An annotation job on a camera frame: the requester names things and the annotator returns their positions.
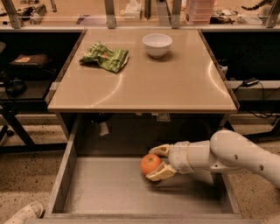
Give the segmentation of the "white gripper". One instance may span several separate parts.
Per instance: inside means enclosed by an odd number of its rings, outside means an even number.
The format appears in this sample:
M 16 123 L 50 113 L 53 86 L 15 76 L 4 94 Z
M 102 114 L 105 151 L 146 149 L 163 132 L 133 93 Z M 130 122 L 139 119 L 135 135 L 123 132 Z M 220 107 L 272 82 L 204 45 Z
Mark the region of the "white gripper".
M 169 144 L 162 144 L 149 150 L 150 154 L 165 157 L 169 159 L 169 163 L 162 162 L 155 171 L 145 175 L 150 181 L 159 181 L 173 177 L 176 172 L 180 174 L 187 174 L 193 172 L 193 168 L 188 162 L 187 152 L 190 143 L 177 142 L 170 146 Z

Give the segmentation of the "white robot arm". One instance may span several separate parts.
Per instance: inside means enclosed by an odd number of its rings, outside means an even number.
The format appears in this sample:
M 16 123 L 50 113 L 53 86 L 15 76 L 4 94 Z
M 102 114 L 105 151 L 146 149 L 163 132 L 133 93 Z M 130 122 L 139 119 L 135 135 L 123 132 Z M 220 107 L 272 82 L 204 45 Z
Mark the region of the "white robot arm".
M 159 145 L 152 148 L 149 155 L 167 159 L 145 175 L 150 181 L 168 179 L 176 173 L 187 174 L 201 169 L 217 173 L 248 170 L 277 188 L 280 187 L 280 156 L 227 129 L 215 132 L 206 141 Z

